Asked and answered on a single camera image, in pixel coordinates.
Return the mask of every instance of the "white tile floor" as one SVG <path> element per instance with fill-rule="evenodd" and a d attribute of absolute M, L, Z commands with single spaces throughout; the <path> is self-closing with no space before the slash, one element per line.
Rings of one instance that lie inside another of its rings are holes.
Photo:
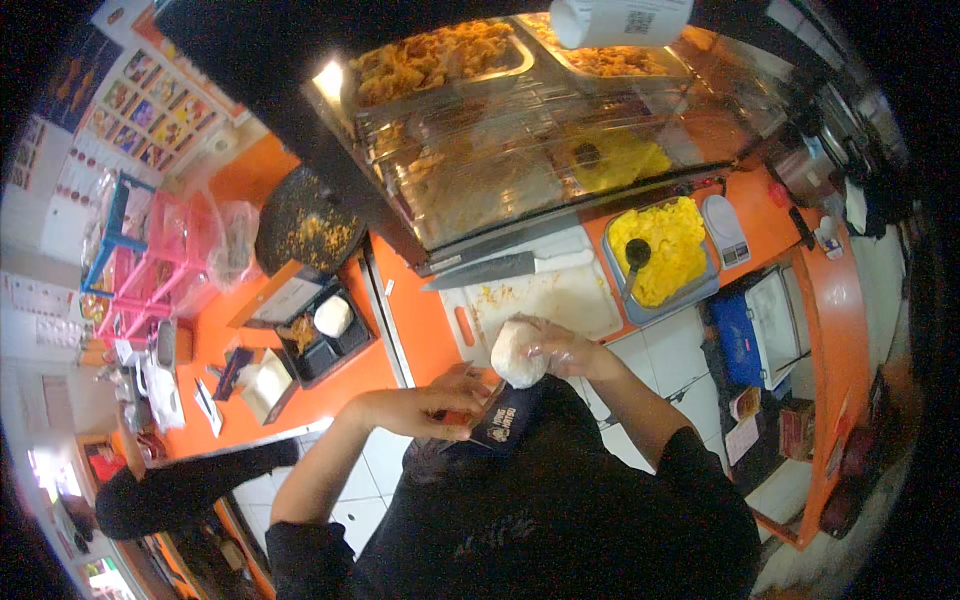
<path fill-rule="evenodd" d="M 700 345 L 704 329 L 696 307 L 687 308 L 668 319 L 610 344 L 609 348 L 654 392 L 667 397 L 687 387 L 683 400 L 675 405 L 697 428 L 710 451 L 716 452 L 727 469 L 727 453 L 720 435 L 720 413 L 717 391 L 707 376 L 707 361 Z M 588 404 L 599 420 L 610 415 L 586 380 L 574 377 L 570 384 Z M 305 452 L 322 433 L 300 437 Z M 601 432 L 604 445 L 632 468 L 653 472 L 631 443 L 622 425 Z M 402 473 L 401 459 L 411 438 L 376 429 L 364 446 L 363 454 L 350 473 L 344 491 L 333 509 L 332 519 L 347 527 L 347 542 L 359 555 L 370 535 L 383 518 L 394 496 Z M 277 487 L 289 469 L 278 469 L 272 475 L 245 483 L 234 492 L 240 510 L 254 536 L 264 546 L 264 532 L 270 520 Z"/>
<path fill-rule="evenodd" d="M 298 438 L 301 456 L 322 434 L 313 432 Z M 357 555 L 394 499 L 394 489 L 402 472 L 400 461 L 410 440 L 383 429 L 374 430 L 333 507 L 332 520 L 347 527 L 347 543 Z M 264 552 L 274 497 L 289 472 L 290 468 L 274 469 L 271 474 L 248 481 L 233 491 L 241 514 Z"/>

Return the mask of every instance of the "food box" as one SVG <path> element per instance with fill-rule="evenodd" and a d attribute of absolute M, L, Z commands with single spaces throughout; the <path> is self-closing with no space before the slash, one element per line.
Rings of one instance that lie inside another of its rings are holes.
<path fill-rule="evenodd" d="M 288 367 L 273 350 L 267 349 L 256 378 L 240 392 L 261 425 L 274 422 L 297 390 L 297 381 Z"/>
<path fill-rule="evenodd" d="M 317 308 L 333 296 L 339 296 L 346 300 L 353 312 L 353 320 L 340 337 L 327 337 L 314 329 L 315 337 L 313 341 L 304 348 L 303 353 L 300 353 L 295 341 L 279 335 L 281 329 L 291 327 L 293 322 L 303 315 L 309 315 L 310 326 L 312 327 L 313 315 Z M 295 311 L 286 323 L 275 326 L 274 331 L 277 331 L 277 336 L 283 344 L 287 364 L 304 390 L 316 386 L 324 378 L 337 371 L 373 340 L 370 328 L 367 327 L 363 315 L 357 309 L 349 291 L 341 285 L 337 277 L 332 278 L 307 304 L 302 306 L 300 310 Z"/>
<path fill-rule="evenodd" d="M 646 208 L 650 209 L 664 206 L 669 203 L 674 203 L 677 200 L 678 198 L 669 198 L 662 202 L 653 204 L 652 206 L 647 206 Z M 620 267 L 620 263 L 613 255 L 613 250 L 610 242 L 608 241 L 610 227 L 617 218 L 619 217 L 615 217 L 611 219 L 609 223 L 607 223 L 607 228 L 604 230 L 604 236 L 601 242 L 601 247 L 603 248 L 604 257 L 607 260 L 607 264 L 610 266 L 611 272 L 613 273 L 613 279 L 616 283 L 615 287 L 617 293 L 619 294 L 623 289 L 623 284 L 626 283 L 626 274 L 623 272 L 622 268 Z M 636 298 L 634 298 L 633 294 L 630 294 L 627 298 L 621 297 L 624 309 L 627 313 L 627 320 L 630 321 L 630 323 L 637 326 L 647 326 L 656 323 L 680 311 L 681 309 L 686 308 L 694 302 L 704 300 L 713 294 L 716 294 L 717 290 L 720 289 L 719 271 L 717 270 L 717 267 L 713 263 L 713 259 L 707 250 L 706 237 L 701 243 L 701 248 L 707 257 L 707 267 L 704 269 L 704 272 L 674 292 L 658 306 L 643 306 L 636 301 Z"/>
<path fill-rule="evenodd" d="M 816 430 L 814 403 L 804 400 L 780 409 L 780 455 L 796 461 L 809 459 Z"/>

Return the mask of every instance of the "digital kitchen scale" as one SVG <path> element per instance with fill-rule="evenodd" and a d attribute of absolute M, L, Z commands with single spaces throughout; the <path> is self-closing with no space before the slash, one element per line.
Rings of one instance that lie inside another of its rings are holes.
<path fill-rule="evenodd" d="M 702 212 L 723 268 L 732 269 L 750 260 L 750 246 L 730 201 L 717 194 L 707 196 Z"/>

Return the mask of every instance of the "kitchen knife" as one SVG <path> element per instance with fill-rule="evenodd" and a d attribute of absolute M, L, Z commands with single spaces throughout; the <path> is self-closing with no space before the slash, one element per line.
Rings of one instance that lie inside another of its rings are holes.
<path fill-rule="evenodd" d="M 535 258 L 532 252 L 520 252 L 491 258 L 483 262 L 444 273 L 420 288 L 422 292 L 449 290 L 451 288 L 497 281 L 507 277 L 548 273 L 560 269 L 585 267 L 593 262 L 593 250 L 585 249 L 572 254 L 560 254 L 551 258 Z"/>

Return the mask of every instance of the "black food container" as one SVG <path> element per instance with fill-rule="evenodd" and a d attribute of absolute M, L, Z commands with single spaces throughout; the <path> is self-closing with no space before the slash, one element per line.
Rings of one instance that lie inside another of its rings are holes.
<path fill-rule="evenodd" d="M 312 324 L 313 315 L 317 312 L 317 308 L 334 296 L 346 300 L 350 305 L 350 310 L 353 311 L 353 320 L 350 321 L 347 330 L 339 338 L 327 337 L 315 330 L 317 337 L 306 347 L 303 354 L 300 354 L 296 342 L 279 336 L 280 329 L 290 327 L 294 321 L 304 314 L 310 315 L 310 323 Z M 274 331 L 277 331 L 277 336 L 283 344 L 283 352 L 286 355 L 282 361 L 284 366 L 287 367 L 290 374 L 297 379 L 304 390 L 313 388 L 336 372 L 337 369 L 345 365 L 373 341 L 373 335 L 363 318 L 363 314 L 357 309 L 349 291 L 337 277 L 333 277 L 324 286 L 323 290 L 310 299 L 310 302 L 297 311 L 289 321 L 274 327 Z"/>

